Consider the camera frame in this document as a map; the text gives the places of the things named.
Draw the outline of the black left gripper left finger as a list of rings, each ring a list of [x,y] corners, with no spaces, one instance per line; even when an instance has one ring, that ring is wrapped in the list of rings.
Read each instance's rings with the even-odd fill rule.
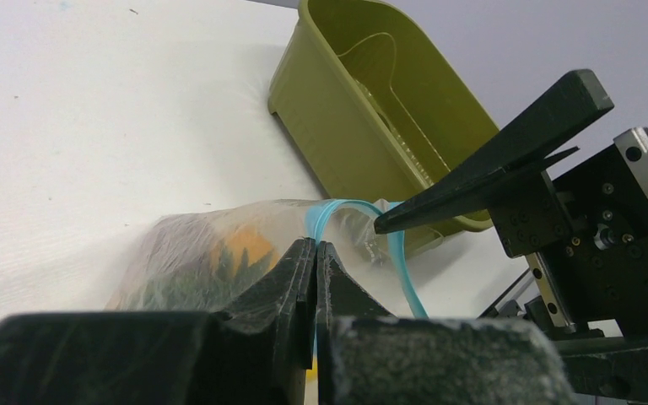
[[[222,310],[40,313],[0,321],[0,404],[300,404],[316,242]]]

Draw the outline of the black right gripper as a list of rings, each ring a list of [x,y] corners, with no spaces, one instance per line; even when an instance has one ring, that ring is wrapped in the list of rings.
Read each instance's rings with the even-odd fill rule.
[[[556,180],[541,174],[613,107],[591,69],[569,71],[374,226],[383,235],[492,208],[505,253],[528,260],[540,290],[526,315],[554,342],[570,384],[648,404],[648,128],[623,132]]]

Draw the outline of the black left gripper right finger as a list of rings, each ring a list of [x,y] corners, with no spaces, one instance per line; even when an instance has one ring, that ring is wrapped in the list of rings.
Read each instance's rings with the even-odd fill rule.
[[[575,403],[563,360],[530,322],[389,316],[331,243],[316,260],[319,403]]]

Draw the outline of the clear zip top bag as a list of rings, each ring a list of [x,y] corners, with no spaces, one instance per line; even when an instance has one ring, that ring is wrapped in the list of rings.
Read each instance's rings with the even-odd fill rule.
[[[160,219],[137,245],[109,308],[216,311],[283,257],[298,237],[329,239],[362,269],[395,269],[411,312],[427,318],[409,277],[404,234],[377,236],[374,220],[394,203],[355,199],[275,200]]]

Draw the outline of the olive green plastic basket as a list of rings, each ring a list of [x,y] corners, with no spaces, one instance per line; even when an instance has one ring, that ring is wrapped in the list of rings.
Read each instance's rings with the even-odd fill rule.
[[[399,9],[302,1],[298,15],[267,104],[329,197],[405,201],[499,131]]]

